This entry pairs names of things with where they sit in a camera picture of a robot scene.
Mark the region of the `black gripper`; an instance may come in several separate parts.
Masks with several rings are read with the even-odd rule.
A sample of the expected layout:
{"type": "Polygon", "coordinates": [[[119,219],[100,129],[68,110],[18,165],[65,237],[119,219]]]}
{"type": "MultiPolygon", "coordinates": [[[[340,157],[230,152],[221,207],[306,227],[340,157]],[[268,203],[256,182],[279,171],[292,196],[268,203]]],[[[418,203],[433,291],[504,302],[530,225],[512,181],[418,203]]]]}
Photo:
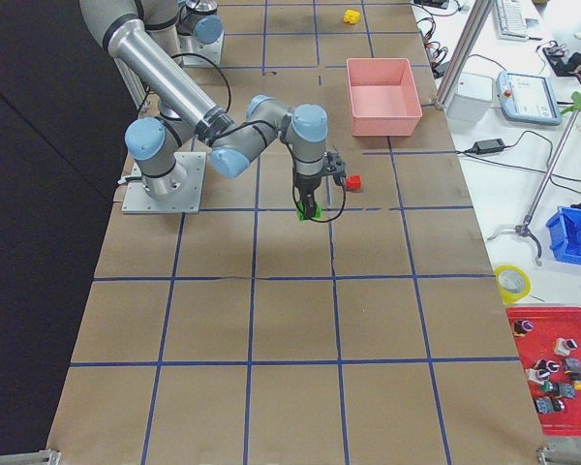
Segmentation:
{"type": "Polygon", "coordinates": [[[298,190],[299,198],[302,200],[304,216],[314,217],[317,213],[317,203],[314,200],[315,192],[321,186],[321,177],[296,173],[293,178],[293,186],[298,190]]]}

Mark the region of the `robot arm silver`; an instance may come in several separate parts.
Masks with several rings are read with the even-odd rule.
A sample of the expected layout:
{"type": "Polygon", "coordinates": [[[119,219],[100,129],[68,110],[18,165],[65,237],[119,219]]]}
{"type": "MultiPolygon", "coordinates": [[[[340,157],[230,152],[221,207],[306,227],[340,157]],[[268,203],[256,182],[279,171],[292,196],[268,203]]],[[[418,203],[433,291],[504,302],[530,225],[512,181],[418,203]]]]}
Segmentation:
{"type": "Polygon", "coordinates": [[[215,0],[186,0],[178,2],[176,30],[181,37],[193,37],[203,45],[211,45],[224,33],[215,0]]]}
{"type": "Polygon", "coordinates": [[[291,108],[258,95],[235,123],[182,69],[174,1],[82,1],[85,24],[99,46],[125,63],[159,97],[159,113],[134,121],[125,142],[141,173],[141,192],[165,201],[190,191],[196,172],[175,153],[189,139],[210,147],[216,171],[237,177],[274,141],[292,159],[295,205],[305,219],[319,217],[315,192],[330,173],[326,152],[327,114],[317,105],[291,108]]]}

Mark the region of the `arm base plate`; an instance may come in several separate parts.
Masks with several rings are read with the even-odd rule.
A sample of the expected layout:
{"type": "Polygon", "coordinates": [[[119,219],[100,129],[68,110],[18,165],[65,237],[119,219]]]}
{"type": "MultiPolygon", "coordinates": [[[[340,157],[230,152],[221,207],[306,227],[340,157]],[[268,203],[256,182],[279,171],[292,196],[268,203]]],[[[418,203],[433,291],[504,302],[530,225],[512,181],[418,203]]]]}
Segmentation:
{"type": "Polygon", "coordinates": [[[206,169],[205,152],[175,152],[173,170],[164,177],[141,173],[134,164],[121,211],[124,214],[198,214],[206,169]]]}
{"type": "Polygon", "coordinates": [[[221,65],[224,36],[212,44],[203,44],[193,36],[180,36],[180,51],[184,67],[209,67],[210,63],[221,65]]]}

